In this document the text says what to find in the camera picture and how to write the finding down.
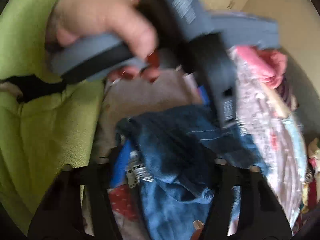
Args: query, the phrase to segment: red nail polish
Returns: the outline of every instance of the red nail polish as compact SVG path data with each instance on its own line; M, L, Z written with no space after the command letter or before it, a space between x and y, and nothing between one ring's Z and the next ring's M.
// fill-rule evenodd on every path
M151 78L151 79L149 79L149 82L150 82L150 83L154 83L157 79L158 79L158 78Z
M147 62L150 64L151 67L160 67L158 51L156 49L147 57Z
M130 74L126 71L124 71L121 76L125 79L133 79L134 78L134 76L132 74Z

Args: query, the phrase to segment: clothing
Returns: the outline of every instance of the clothing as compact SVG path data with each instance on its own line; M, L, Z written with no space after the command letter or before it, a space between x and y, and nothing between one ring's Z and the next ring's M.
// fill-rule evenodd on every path
M235 46L242 60L248 63L251 71L260 82L268 87L277 88L287 68L287 56L277 50L257 50L250 46Z
M306 184L310 184L313 181L315 174L316 174L316 172L315 172L314 168L312 167L311 163L308 161L308 166L307 166L307 170L306 170L306 178L305 178L304 182Z
M282 98L276 92L275 89L269 88L266 84L260 83L261 88L265 95L268 97L269 103L271 107L274 109L274 115L281 118L286 119L291 115L291 111L288 106L282 101Z
M292 131L286 129L286 121L275 114L258 77L251 71L253 68L238 54L238 50L231 49L230 56L237 66L237 118L241 132L252 135L270 167L267 180L293 227L300 212L301 180L304 179L301 173L307 165L303 157L301 163L297 163L301 156L306 155L300 131L295 126L294 133L299 136L293 136Z
M120 233L124 240L148 239L140 228L138 214L132 204L130 190L127 184L111 189L109 200L115 216Z
M320 143L319 138L315 138L309 145L308 145L308 157L312 162L312 167L314 168L316 174L320 172Z
M122 118L175 106L201 104L196 85L187 79L183 72L168 69L163 70L154 83L136 78L107 85L93 143L92 161L107 161L110 149L116 146L116 124Z
M105 87L105 98L100 112L97 133L92 148L91 161L96 163L104 163L108 161L108 154L112 147L116 146L115 127L118 121L124 117L135 116L145 112L163 111L175 106L183 106L189 104L200 104L201 99L196 92L196 85L193 79L186 77L182 71L172 69L163 70L161 75L154 83L149 83L142 78L136 78L131 81L120 80L113 84L107 84ZM152 181L153 178L146 171L144 163L137 158L135 151L130 153L131 158L126 174L128 184L124 180L117 183L124 184L124 187L133 188L137 185L138 180ZM83 205L83 216L89 226L86 233L93 234L89 203L86 201ZM119 212L114 211L114 215L121 232L126 240L135 240L136 237L141 239L143 228L136 221L128 221L128 218L121 216Z
M209 189L214 159L233 166L265 165L251 136L237 126L221 131L207 106L188 105L122 119L116 127L136 149L153 182L140 182L140 201L153 240L189 239L193 221L205 221L214 191ZM234 216L239 213L235 187Z
M276 88L276 91L291 111L295 111L297 109L297 99L293 94L293 88L288 83L286 77L283 78L280 86Z
M36 75L60 82L45 65L44 37L57 0L10 0L0 16L0 80ZM0 201L27 233L41 198L65 164L88 164L102 82L18 104L0 92Z
M29 75L29 76L14 76L9 77L5 82L10 82L11 84L16 85L20 91L22 92L22 95L17 98L18 102L29 102L33 99L52 95L54 93L62 93L63 90L66 89L67 84L62 81L59 83L49 84L43 82L41 79L37 78L35 75Z

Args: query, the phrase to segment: beige wall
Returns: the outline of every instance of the beige wall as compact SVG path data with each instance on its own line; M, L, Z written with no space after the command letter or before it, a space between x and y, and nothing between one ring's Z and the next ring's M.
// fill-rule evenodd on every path
M248 0L244 11L278 20L281 45L320 95L320 16L310 0Z
M309 142L320 134L320 16L310 0L248 0L243 10L279 22L280 42L290 56L287 77Z

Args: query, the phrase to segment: lime green fleece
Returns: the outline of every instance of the lime green fleece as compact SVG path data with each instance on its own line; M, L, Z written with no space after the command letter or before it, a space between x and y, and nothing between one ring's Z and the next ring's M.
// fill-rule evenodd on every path
M47 20L57 0L11 0L0 15L0 79L59 77L44 62ZM101 100L101 82L68 86L18 104L0 92L0 201L26 234L45 191L64 164L88 164Z

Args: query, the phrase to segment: blue fabric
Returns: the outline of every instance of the blue fabric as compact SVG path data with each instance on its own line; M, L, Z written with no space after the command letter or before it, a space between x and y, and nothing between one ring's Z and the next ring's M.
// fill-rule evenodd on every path
M251 136L240 136L237 126L222 132L208 106L145 113L122 119L116 130L130 139L154 178L139 186L153 240L190 239L193 221L205 222L214 196L208 185L215 158L240 168L257 165L268 172ZM239 199L235 188L233 215L239 212Z
M118 186L121 182L125 180L125 169L128 166L131 151L131 141L126 140L113 166L112 176L109 183L110 188Z
M208 97L207 91L204 86L198 87L199 95L202 100L203 105L208 106L210 104L210 99Z

